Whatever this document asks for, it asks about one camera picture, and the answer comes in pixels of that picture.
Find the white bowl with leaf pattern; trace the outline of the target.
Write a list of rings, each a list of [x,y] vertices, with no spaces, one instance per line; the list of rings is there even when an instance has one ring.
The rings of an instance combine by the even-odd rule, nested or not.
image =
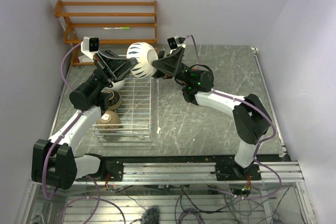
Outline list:
[[[136,42],[131,44],[127,49],[127,58],[135,58],[137,64],[131,70],[131,73],[138,79],[152,77],[156,69],[152,62],[158,60],[158,55],[153,46],[146,42]]]

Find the black glazed patterned bowl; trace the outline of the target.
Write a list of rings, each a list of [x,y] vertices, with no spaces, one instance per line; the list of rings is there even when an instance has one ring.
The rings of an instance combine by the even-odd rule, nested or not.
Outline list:
[[[100,93],[102,95],[101,110],[115,111],[122,104],[122,97],[118,91],[106,90]]]

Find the beige brown ceramic bowl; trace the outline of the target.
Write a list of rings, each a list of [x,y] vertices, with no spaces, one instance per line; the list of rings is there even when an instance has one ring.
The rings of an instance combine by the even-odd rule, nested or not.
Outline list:
[[[120,117],[111,110],[107,110],[102,117],[96,121],[95,126],[101,133],[114,133],[121,126]]]

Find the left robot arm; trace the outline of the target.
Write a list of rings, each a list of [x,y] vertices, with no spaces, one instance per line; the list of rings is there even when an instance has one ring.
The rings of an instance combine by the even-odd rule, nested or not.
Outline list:
[[[68,189],[74,181],[86,175],[102,180],[107,167],[102,157],[95,154],[76,155],[76,148],[91,126],[109,106],[110,94],[103,89],[122,81],[137,65],[135,57],[126,58],[111,50],[90,53],[96,66],[89,78],[71,91],[70,102],[76,109],[67,123],[48,140],[37,140],[33,147],[31,178],[47,186]]]

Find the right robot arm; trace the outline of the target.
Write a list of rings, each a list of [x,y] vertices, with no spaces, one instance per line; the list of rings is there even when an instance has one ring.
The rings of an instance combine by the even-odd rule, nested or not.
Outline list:
[[[186,65],[183,63],[184,51],[182,46],[168,55],[160,51],[152,66],[160,78],[174,79],[183,87],[182,94],[187,103],[221,111],[234,119],[240,143],[231,172],[236,179],[244,179],[255,161],[261,137],[273,126],[272,120],[255,94],[244,97],[215,90],[212,69],[198,63]]]

